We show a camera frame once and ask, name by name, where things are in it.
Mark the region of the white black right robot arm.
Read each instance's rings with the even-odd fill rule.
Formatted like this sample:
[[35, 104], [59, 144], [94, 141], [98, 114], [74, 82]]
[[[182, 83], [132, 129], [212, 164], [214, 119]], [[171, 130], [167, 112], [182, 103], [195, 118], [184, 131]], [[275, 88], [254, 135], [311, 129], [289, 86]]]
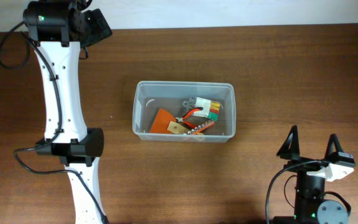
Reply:
[[[283, 169], [269, 183], [265, 199], [267, 223], [338, 223], [346, 224], [351, 215], [351, 205], [338, 193], [325, 190], [326, 182], [340, 180], [351, 174], [356, 166], [354, 156], [345, 153], [336, 134], [331, 134], [322, 159], [300, 156], [298, 128], [292, 126], [277, 156], [287, 160]], [[295, 204], [292, 216], [269, 219], [269, 199], [275, 181], [285, 172], [294, 173]]]

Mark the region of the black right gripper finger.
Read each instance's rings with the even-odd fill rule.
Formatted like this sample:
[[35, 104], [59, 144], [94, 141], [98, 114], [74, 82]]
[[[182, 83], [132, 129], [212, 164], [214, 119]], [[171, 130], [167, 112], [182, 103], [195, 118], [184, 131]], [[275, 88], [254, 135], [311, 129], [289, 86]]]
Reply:
[[339, 162], [343, 160], [341, 153], [343, 152], [340, 142], [336, 134], [331, 134], [324, 155], [324, 160], [329, 162]]
[[300, 160], [300, 146], [297, 125], [291, 127], [286, 140], [278, 150], [276, 156], [280, 157], [281, 159], [291, 161]]

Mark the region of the orange scraper wooden handle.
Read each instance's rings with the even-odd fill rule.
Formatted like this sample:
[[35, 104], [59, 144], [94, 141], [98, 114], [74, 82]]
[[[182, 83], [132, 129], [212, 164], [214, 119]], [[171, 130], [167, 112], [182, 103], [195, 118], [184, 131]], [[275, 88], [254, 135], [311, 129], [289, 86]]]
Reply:
[[152, 123], [149, 133], [187, 135], [186, 133], [190, 130], [190, 128], [177, 123], [175, 118], [176, 117], [174, 117], [167, 110], [160, 108]]

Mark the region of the clear plastic container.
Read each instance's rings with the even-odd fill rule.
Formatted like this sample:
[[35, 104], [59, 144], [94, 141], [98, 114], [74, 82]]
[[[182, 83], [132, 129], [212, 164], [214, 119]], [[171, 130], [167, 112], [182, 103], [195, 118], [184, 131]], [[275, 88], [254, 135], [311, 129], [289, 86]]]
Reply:
[[[206, 136], [186, 137], [183, 134], [150, 133], [159, 108], [173, 115], [185, 111], [183, 102], [190, 96], [217, 100], [223, 104], [218, 124]], [[226, 142], [236, 133], [236, 100], [229, 83], [141, 81], [138, 83], [133, 107], [132, 129], [141, 140], [176, 142]]]

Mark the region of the red handled pliers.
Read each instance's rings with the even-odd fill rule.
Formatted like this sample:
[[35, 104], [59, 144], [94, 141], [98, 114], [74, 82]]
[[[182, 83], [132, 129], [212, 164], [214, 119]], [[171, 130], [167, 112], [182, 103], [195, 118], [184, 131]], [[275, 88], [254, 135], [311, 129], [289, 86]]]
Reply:
[[190, 128], [190, 129], [196, 129], [199, 127], [189, 121], [187, 121], [187, 119], [192, 116], [195, 112], [197, 111], [201, 111], [203, 109], [203, 107], [196, 107], [196, 108], [193, 108], [191, 110], [189, 110], [189, 112], [187, 112], [185, 115], [181, 116], [181, 117], [176, 117], [175, 120], [177, 123], [180, 123], [180, 124], [183, 124], [184, 126], [186, 126], [187, 128]]

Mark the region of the orange socket bit rail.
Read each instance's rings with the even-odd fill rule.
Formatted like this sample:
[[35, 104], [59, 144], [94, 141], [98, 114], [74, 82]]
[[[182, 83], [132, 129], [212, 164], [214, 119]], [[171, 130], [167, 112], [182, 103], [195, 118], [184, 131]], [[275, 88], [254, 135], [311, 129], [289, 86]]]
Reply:
[[190, 128], [190, 130], [187, 131], [186, 133], [187, 135], [197, 135], [199, 133], [202, 133], [204, 130], [210, 128], [211, 126], [213, 126], [215, 122], [216, 122], [215, 120], [211, 119], [199, 125], [195, 125], [187, 121], [184, 121], [183, 123]]

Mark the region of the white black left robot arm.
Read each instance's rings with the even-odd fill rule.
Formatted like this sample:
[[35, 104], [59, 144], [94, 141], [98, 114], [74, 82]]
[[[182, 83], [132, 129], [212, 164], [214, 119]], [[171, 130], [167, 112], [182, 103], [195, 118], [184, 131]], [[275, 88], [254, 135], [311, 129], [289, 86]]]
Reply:
[[98, 164], [104, 149], [101, 128], [89, 128], [81, 109], [80, 52], [111, 36], [112, 30], [90, 1], [32, 1], [23, 12], [42, 72], [46, 107], [44, 137], [33, 150], [58, 157], [68, 175], [76, 223], [108, 223], [99, 190]]

